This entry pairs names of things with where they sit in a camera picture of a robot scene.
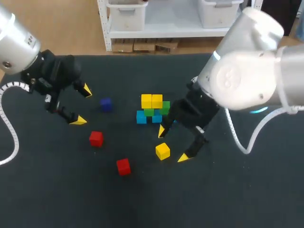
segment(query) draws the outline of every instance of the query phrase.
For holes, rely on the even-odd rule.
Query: cable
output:
[[[8,127],[11,135],[13,136],[13,140],[14,140],[14,144],[15,144],[13,153],[7,159],[4,159],[4,160],[0,161],[0,165],[4,165],[4,164],[10,162],[11,160],[13,160],[16,157],[16,155],[18,153],[18,150],[19,150],[18,136],[15,132],[15,129],[11,125],[10,121],[6,117],[6,115],[3,111],[3,108],[2,108],[2,96],[3,96],[3,94],[6,90],[8,90],[9,88],[12,88],[12,87],[19,87],[21,89],[24,89],[27,92],[29,91],[28,85],[25,84],[25,83],[22,83],[22,82],[10,82],[10,83],[7,83],[6,85],[4,85],[0,89],[0,116],[1,116],[2,120],[4,121],[4,123],[6,124],[6,126]]]
[[[293,109],[297,110],[297,111],[304,111],[304,106],[292,106]],[[266,125],[266,123],[268,123],[270,120],[272,120],[273,118],[275,118],[276,116],[283,114],[283,113],[287,113],[287,111],[284,108],[278,108],[274,111],[272,111],[271,113],[269,113],[267,116],[265,116],[261,122],[256,126],[255,130],[252,133],[252,136],[249,140],[249,144],[247,149],[245,149],[242,144],[240,143],[240,141],[238,140],[237,137],[237,133],[236,130],[234,129],[232,120],[231,120],[231,116],[229,113],[229,110],[227,108],[225,108],[225,113],[226,113],[226,117],[228,120],[228,124],[229,127],[231,129],[231,133],[233,136],[234,141],[236,142],[238,148],[244,153],[244,154],[249,154],[253,148],[253,145],[257,139],[258,134],[260,133],[260,131],[262,130],[262,128]]]

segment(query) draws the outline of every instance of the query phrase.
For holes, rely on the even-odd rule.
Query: cyan block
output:
[[[137,111],[136,122],[138,124],[147,124],[147,117],[144,115],[143,111]]]
[[[152,123],[161,123],[162,115],[159,110],[154,111],[154,116],[152,116]]]
[[[113,107],[112,107],[112,101],[110,98],[104,98],[100,100],[100,105],[101,105],[101,110],[103,112],[111,112]]]

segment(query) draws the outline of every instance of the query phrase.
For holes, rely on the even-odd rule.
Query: yellow cube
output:
[[[164,160],[170,157],[170,148],[167,146],[166,143],[158,145],[155,149],[156,155],[159,157],[160,160]]]
[[[152,95],[152,108],[162,108],[162,95],[161,94]]]
[[[142,94],[142,109],[152,108],[152,94]]]

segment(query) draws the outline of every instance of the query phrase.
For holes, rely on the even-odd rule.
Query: cube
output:
[[[160,160],[164,160],[170,157],[170,148],[167,146],[166,143],[162,143],[155,147],[156,155]]]
[[[110,98],[103,98],[100,100],[101,110],[103,112],[111,112],[112,111],[112,101]]]
[[[162,122],[162,115],[160,114],[159,110],[154,111],[154,116],[152,116],[152,123],[161,123]]]
[[[118,160],[116,164],[119,175],[124,176],[131,173],[129,160],[127,158]]]
[[[170,101],[164,101],[162,103],[162,109],[160,110],[161,115],[168,115],[170,109]]]
[[[162,108],[162,95],[161,94],[152,95],[152,108]]]
[[[102,132],[91,132],[90,136],[91,146],[101,147],[104,142],[104,136]]]
[[[142,94],[142,109],[152,108],[152,94]]]
[[[137,111],[136,122],[138,124],[146,124],[147,123],[147,117],[144,115],[143,111]]]
[[[143,110],[145,116],[154,116],[154,109],[148,108]]]

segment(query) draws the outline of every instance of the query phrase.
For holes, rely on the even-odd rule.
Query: wooden floor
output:
[[[110,55],[106,52],[97,0],[1,0],[42,43],[57,55]],[[176,54],[212,52],[221,38],[187,38]],[[283,45],[299,44],[285,37]]]

